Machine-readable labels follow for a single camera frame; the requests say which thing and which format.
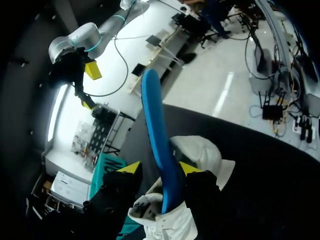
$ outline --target white shoe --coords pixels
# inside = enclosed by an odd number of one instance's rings
[[[156,192],[157,188],[162,188],[160,178],[128,212],[132,220],[144,226],[144,240],[194,240],[198,231],[191,210],[183,202],[162,215],[163,195]]]
[[[217,178],[216,184],[222,190],[227,184],[234,168],[235,161],[222,159],[216,145],[201,136],[174,136],[171,143],[202,171],[209,170]]]
[[[222,160],[217,146],[201,136],[175,136],[172,144],[188,157],[202,171],[209,170],[217,177],[216,184],[222,189],[235,167],[234,161]],[[128,216],[144,226],[145,240],[194,240],[198,235],[191,210],[185,202],[174,210],[161,214],[163,195],[159,178],[141,196]]]

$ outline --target wall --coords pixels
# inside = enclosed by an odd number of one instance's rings
[[[176,0],[164,0],[173,7],[179,9],[181,4]],[[161,30],[172,33],[174,29],[169,25],[171,17],[177,13],[176,10],[158,1],[149,1],[149,9],[141,16],[134,19],[125,26],[118,34],[119,40],[116,45],[123,55],[129,68],[129,75],[126,84],[117,93],[106,97],[93,97],[97,103],[105,103],[110,107],[120,110],[132,117],[136,117],[142,109],[141,99],[135,94],[128,92],[129,85],[133,84],[137,77],[131,74],[134,67],[140,64],[147,64],[154,56],[154,52],[146,47],[146,36],[155,35]],[[94,95],[104,95],[116,90],[126,77],[126,67],[116,52],[115,43],[111,41],[104,53],[96,59],[101,71],[102,78],[92,81],[86,74],[83,78],[84,91]],[[70,153],[72,140],[79,121],[89,124],[94,119],[91,111],[81,106],[80,100],[74,96],[75,91],[71,87],[66,93],[66,97],[61,106],[60,115],[57,119],[54,144],[51,152],[46,156],[48,160],[56,163],[65,169],[66,174],[83,181],[81,175],[85,175],[85,180],[90,180],[90,174],[84,174],[82,159]],[[125,140],[127,130],[132,125],[132,121],[125,120],[114,141],[114,147],[121,147]]]

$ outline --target person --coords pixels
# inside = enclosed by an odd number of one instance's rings
[[[213,26],[213,28],[218,32],[218,35],[224,39],[228,39],[230,31],[226,31],[220,22],[220,12],[222,12],[220,4],[217,0],[186,0],[184,1],[186,5],[202,4],[203,7],[200,10],[200,14],[206,21]]]

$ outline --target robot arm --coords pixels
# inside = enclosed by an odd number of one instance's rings
[[[68,36],[59,36],[49,46],[49,57],[53,64],[67,53],[75,52],[77,48],[84,48],[90,59],[96,59],[105,51],[107,44],[116,36],[126,24],[145,13],[149,3],[130,0],[131,7],[121,9],[105,21],[99,28],[88,22]]]
[[[93,22],[88,22],[68,36],[54,39],[48,49],[53,64],[49,85],[52,88],[59,88],[64,84],[74,85],[75,95],[80,98],[82,105],[89,109],[97,105],[84,93],[84,72],[93,80],[101,78],[95,59],[102,55],[108,43],[117,36],[123,26],[147,11],[149,3],[122,0],[120,6],[123,9],[105,21],[100,28]]]

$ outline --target power strip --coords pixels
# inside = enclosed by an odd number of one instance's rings
[[[300,126],[297,126],[295,129],[295,125],[296,125],[296,121],[293,121],[292,132],[299,134],[300,136],[302,128]],[[308,130],[305,131],[305,138],[307,138],[307,136],[308,136]],[[312,140],[315,140],[315,139],[316,139],[316,128],[312,126]]]

